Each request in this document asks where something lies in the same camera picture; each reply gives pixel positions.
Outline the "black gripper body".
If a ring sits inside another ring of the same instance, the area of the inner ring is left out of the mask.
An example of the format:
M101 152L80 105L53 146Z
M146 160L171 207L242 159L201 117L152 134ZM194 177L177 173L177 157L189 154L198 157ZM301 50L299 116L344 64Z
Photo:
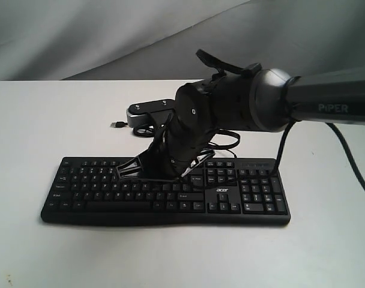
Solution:
M189 128L173 115L164 127L157 129L153 141L143 151L147 178L175 180L175 157L190 149L213 149L208 147L213 136L214 130L201 130L198 124Z

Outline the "black grey piper robot arm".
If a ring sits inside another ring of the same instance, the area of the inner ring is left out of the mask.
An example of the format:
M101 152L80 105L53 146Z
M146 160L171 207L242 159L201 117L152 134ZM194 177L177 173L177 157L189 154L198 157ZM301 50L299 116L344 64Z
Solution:
M209 142L221 130L276 133L300 121L365 125L365 69L297 77L270 69L186 83L148 149L116 171L173 181L214 155Z

